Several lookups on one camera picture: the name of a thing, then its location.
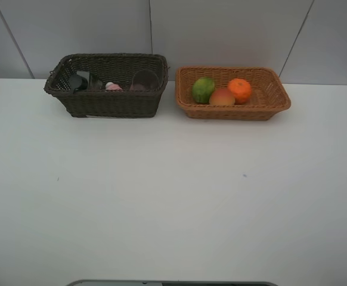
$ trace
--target green fruit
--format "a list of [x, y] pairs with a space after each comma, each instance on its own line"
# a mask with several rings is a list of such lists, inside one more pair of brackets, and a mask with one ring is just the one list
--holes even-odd
[[209, 77], [199, 78], [192, 86], [192, 96], [195, 102], [207, 104], [215, 91], [215, 81]]

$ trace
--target peach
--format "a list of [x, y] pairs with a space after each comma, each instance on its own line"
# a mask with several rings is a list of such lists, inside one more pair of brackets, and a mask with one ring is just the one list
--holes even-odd
[[236, 99], [228, 88], [216, 89], [209, 99], [210, 105], [233, 105]]

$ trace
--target white table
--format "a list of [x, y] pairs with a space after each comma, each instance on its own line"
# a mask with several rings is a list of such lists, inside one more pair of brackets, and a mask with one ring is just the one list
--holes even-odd
[[0, 79], [0, 286], [81, 279], [347, 285], [347, 86], [267, 122], [75, 119]]

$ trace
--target wicker basket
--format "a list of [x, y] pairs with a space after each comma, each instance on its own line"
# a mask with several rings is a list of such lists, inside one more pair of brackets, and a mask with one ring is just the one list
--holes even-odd
[[[149, 69], [159, 87], [152, 91], [129, 91], [134, 74]], [[119, 84], [123, 91], [84, 90], [71, 94], [69, 77], [78, 70], [90, 71], [105, 85]], [[153, 117], [168, 81], [166, 58], [150, 54], [74, 54], [64, 57], [51, 72], [45, 92], [65, 105], [73, 117]]]
[[[252, 86], [250, 101], [243, 105], [197, 104], [192, 98], [192, 85], [200, 77], [215, 80], [224, 88], [231, 79], [246, 79]], [[196, 119], [268, 120], [290, 108], [290, 99], [279, 77], [261, 67], [181, 67], [176, 72], [176, 101], [187, 116]]]

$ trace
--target pink object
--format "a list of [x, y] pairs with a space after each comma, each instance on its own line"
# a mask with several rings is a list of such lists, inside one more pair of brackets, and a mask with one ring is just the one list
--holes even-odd
[[123, 89], [119, 85], [116, 85], [113, 82], [108, 82], [106, 83], [106, 90], [107, 91], [122, 91]]

